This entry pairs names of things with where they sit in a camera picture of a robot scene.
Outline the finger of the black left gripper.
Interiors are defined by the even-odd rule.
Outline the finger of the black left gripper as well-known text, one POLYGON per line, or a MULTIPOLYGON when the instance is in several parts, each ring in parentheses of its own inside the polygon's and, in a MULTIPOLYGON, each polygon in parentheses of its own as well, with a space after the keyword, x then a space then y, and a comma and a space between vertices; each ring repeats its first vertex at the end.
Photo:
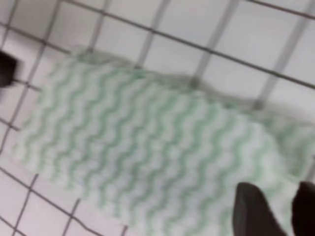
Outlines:
POLYGON ((0 52, 0 87, 5 88, 14 83, 19 61, 6 52, 0 52))

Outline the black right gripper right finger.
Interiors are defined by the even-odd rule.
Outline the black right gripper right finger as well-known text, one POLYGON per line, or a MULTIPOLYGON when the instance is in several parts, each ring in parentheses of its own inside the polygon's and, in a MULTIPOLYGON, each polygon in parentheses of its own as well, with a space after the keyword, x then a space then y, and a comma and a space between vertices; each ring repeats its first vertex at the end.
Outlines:
POLYGON ((302 181, 292 202, 292 226, 296 236, 315 235, 315 185, 302 181))

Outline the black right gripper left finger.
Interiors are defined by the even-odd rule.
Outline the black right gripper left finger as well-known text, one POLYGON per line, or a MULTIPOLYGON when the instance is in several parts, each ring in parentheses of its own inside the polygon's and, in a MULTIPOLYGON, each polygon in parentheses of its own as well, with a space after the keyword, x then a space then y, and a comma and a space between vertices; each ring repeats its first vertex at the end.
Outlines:
POLYGON ((284 236, 263 192, 255 185, 240 182, 236 187, 232 228, 235 236, 284 236))

